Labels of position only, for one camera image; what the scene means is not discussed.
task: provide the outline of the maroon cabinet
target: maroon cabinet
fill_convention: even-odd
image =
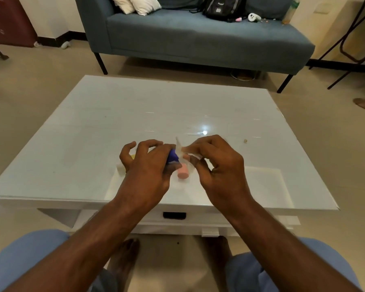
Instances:
[[[0,44],[34,47],[37,35],[19,0],[0,0]]]

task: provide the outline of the plastic bottle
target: plastic bottle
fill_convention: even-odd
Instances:
[[[300,4],[300,0],[292,0],[291,6],[289,7],[287,13],[285,14],[284,18],[282,19],[282,24],[290,23],[292,16],[295,14],[297,7]]]

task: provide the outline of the tiled floor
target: tiled floor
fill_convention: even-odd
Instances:
[[[86,42],[66,50],[0,45],[0,173],[85,74],[102,75]],[[299,216],[297,235],[320,239],[353,266],[365,290],[365,75],[351,74],[331,90],[342,72],[307,68],[282,94],[274,91],[285,75],[251,83],[231,78],[223,68],[102,55],[112,76],[267,88],[293,132],[338,202],[341,211]],[[67,227],[37,210],[0,207],[0,250],[37,229]],[[129,291],[215,291],[197,240],[190,236],[141,235],[142,251]],[[230,238],[234,254],[247,250]]]

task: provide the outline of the sofa armrest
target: sofa armrest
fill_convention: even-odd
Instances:
[[[112,54],[106,23],[114,14],[110,0],[76,0],[76,4],[92,51]]]

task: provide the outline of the electrical outlet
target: electrical outlet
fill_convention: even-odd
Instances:
[[[332,3],[330,2],[320,2],[316,5],[316,8],[314,10],[314,13],[319,14],[329,14],[332,9]]]

